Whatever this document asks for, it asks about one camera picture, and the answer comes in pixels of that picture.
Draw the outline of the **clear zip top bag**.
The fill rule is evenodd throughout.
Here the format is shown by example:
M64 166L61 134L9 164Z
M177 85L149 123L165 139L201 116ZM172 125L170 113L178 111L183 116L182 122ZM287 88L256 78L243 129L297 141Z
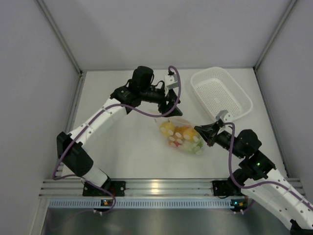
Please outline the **clear zip top bag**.
M170 147L192 155L202 155L204 140L194 125L182 117L159 117L154 119L160 136Z

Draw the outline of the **yellow fake pear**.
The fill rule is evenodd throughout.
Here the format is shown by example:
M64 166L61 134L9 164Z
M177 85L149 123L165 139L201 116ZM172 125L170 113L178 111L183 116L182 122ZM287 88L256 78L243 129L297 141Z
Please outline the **yellow fake pear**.
M165 121L160 125L159 129L163 136L169 137L174 134L175 125L170 121Z

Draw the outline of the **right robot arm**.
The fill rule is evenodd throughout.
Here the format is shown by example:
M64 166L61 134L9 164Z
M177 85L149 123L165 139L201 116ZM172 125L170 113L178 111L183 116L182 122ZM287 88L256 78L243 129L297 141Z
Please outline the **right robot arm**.
M260 151L262 143L255 132L244 129L235 134L221 131L226 124L195 126L208 146L218 144L229 152L228 188L233 194L243 194L274 215L292 235L313 233L313 205L280 173L275 164Z

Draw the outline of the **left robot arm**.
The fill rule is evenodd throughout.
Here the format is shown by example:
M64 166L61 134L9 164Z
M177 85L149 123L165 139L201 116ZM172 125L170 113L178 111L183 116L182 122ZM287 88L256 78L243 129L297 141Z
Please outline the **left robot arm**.
M110 177L89 156L92 144L115 122L136 111L152 118L182 116L177 107L180 103L181 78L176 67L168 67L168 76L153 85L154 71L139 66L133 71L126 85L113 91L105 104L87 121L69 133L57 136L57 164L64 164L77 176L93 186L99 195L111 189Z

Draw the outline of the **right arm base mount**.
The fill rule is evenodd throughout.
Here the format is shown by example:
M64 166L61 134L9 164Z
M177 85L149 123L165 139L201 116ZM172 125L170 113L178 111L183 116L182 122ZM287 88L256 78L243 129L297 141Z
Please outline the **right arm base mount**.
M237 169L233 176L238 184L244 186L244 182L248 177L243 173L241 169ZM215 180L212 181L213 194L218 197L229 197L229 196L243 196L241 189L234 184L231 177L226 180Z

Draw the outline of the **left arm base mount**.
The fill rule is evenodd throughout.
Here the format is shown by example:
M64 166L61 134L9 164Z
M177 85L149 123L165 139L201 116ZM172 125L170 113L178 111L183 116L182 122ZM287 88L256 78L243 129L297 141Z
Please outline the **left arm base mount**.
M102 186L102 189L98 189L95 186L85 182L83 188L83 196L85 197L99 197L99 196L109 196L108 191L113 196L122 197L125 196L126 182L120 180L111 180L109 183Z

